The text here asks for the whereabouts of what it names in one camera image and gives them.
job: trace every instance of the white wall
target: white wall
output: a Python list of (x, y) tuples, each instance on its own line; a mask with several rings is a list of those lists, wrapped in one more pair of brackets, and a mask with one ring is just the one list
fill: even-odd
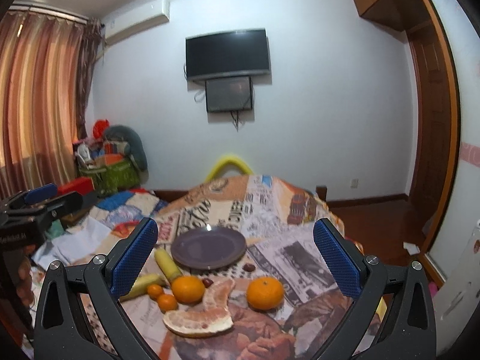
[[(445, 28), (460, 91), (461, 140), (480, 146), (480, 39), (456, 0), (432, 0)], [(449, 276), (480, 218), (480, 168), (460, 161), (452, 197), (430, 258)]]
[(419, 136), (419, 100), (418, 100), (418, 89), (417, 89), (417, 77), (415, 76), (415, 65), (413, 63), (412, 51), (410, 49), (410, 43), (405, 32), (404, 35), (404, 44), (405, 44), (405, 53), (407, 54), (407, 62), (409, 65), (409, 75), (410, 75), (410, 85), (412, 93), (412, 139), (410, 144), (410, 165), (409, 172), (406, 176), (405, 184), (405, 193), (410, 195), (410, 190), (412, 188), (413, 181), (413, 172), (415, 171), (415, 161), (417, 160), (417, 144)]
[[(194, 102), (185, 38), (263, 27), (271, 83), (256, 80), (254, 112), (236, 132), (230, 115)], [(234, 153), (257, 173), (326, 184), (329, 199), (403, 193), (414, 127), (411, 55), (397, 37), (359, 18), (353, 0), (171, 0), (170, 23), (98, 62), (90, 104), (96, 119), (138, 132), (148, 188), (192, 187)]]

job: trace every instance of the pink wall border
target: pink wall border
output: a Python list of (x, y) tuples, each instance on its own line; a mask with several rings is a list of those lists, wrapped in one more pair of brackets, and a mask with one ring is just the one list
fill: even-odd
[(480, 147), (462, 142), (460, 144), (460, 159), (480, 168)]

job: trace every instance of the pink object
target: pink object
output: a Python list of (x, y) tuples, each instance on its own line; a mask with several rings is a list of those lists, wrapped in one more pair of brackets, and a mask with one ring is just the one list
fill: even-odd
[(437, 287), (437, 285), (436, 285), (434, 282), (432, 282), (432, 281), (428, 283), (428, 289), (429, 289), (429, 291), (430, 291), (430, 295), (431, 295), (432, 298), (433, 298), (433, 297), (437, 294), (437, 292), (438, 292), (438, 287)]
[(462, 142), (460, 159), (480, 168), (480, 147)]

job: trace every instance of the purple plate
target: purple plate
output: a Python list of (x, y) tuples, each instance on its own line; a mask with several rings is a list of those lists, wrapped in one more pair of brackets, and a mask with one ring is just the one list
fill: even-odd
[(247, 249), (245, 237), (227, 227), (196, 227), (172, 243), (173, 259), (200, 270), (218, 269), (237, 261)]

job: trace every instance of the striped curtain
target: striped curtain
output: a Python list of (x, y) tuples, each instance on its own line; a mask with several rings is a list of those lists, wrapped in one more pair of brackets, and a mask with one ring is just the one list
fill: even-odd
[(0, 22), (0, 198), (75, 177), (75, 90), (85, 26), (32, 12)]

